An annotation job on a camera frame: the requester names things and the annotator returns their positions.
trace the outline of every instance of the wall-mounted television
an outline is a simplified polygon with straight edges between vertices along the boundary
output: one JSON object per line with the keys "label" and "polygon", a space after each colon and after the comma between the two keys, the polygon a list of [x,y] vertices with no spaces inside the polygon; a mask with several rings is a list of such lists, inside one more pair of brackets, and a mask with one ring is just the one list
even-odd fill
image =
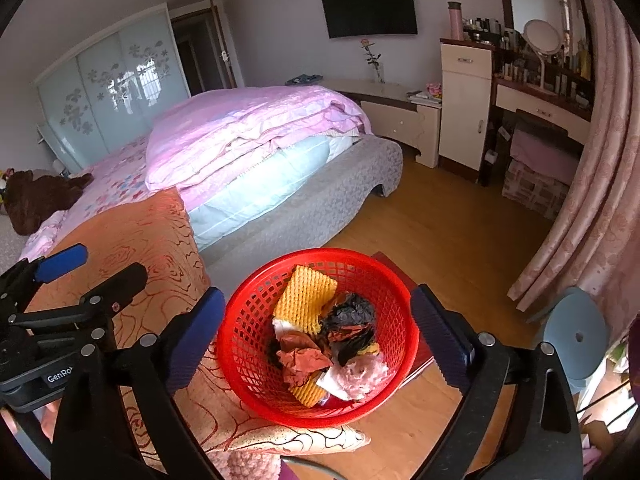
{"label": "wall-mounted television", "polygon": [[329,38],[418,34],[414,0],[322,0]]}

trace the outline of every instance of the red plastic basket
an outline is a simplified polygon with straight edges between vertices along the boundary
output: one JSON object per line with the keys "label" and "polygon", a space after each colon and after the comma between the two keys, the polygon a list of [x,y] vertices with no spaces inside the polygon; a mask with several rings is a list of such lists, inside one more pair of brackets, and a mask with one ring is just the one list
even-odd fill
{"label": "red plastic basket", "polygon": [[[267,348],[274,338],[271,315],[297,265],[331,276],[338,281],[338,291],[357,292],[376,309],[376,340],[390,377],[359,402],[332,399],[330,405],[306,408],[268,360]],[[284,426],[313,429],[353,422],[385,402],[411,369],[418,338],[409,291],[388,267],[354,251],[309,249],[273,260],[244,280],[226,306],[216,347],[226,380],[249,408]]]}

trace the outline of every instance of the gray upholstered bed footboard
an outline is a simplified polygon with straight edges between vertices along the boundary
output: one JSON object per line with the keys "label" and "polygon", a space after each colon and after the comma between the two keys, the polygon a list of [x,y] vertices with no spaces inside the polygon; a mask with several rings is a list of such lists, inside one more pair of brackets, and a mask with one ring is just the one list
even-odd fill
{"label": "gray upholstered bed footboard", "polygon": [[367,136],[323,166],[273,211],[200,251],[212,285],[228,299],[265,263],[300,249],[320,247],[382,186],[393,192],[402,174],[402,150],[391,140]]}

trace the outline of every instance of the doorway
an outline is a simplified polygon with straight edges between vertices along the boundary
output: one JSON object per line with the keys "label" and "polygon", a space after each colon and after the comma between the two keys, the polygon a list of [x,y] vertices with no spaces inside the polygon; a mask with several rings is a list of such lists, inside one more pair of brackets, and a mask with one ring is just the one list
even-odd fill
{"label": "doorway", "polygon": [[171,25],[192,96],[237,87],[215,6],[176,17]]}

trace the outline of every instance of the wooden floor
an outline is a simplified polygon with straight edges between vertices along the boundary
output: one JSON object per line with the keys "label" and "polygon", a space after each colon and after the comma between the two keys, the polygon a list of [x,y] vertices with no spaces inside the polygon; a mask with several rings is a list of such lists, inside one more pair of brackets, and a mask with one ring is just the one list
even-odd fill
{"label": "wooden floor", "polygon": [[[500,195],[443,170],[430,170],[405,153],[402,181],[388,198],[369,196],[356,218],[328,244],[366,254],[383,251],[417,283],[427,283],[443,305],[465,315],[478,332],[528,346],[536,331],[506,293],[544,240],[551,222]],[[488,463],[513,391],[505,391],[472,469]],[[410,479],[437,442],[460,394],[438,367],[399,390],[354,427],[371,444],[353,453],[312,457],[349,480]],[[301,480],[326,480],[294,468]]]}

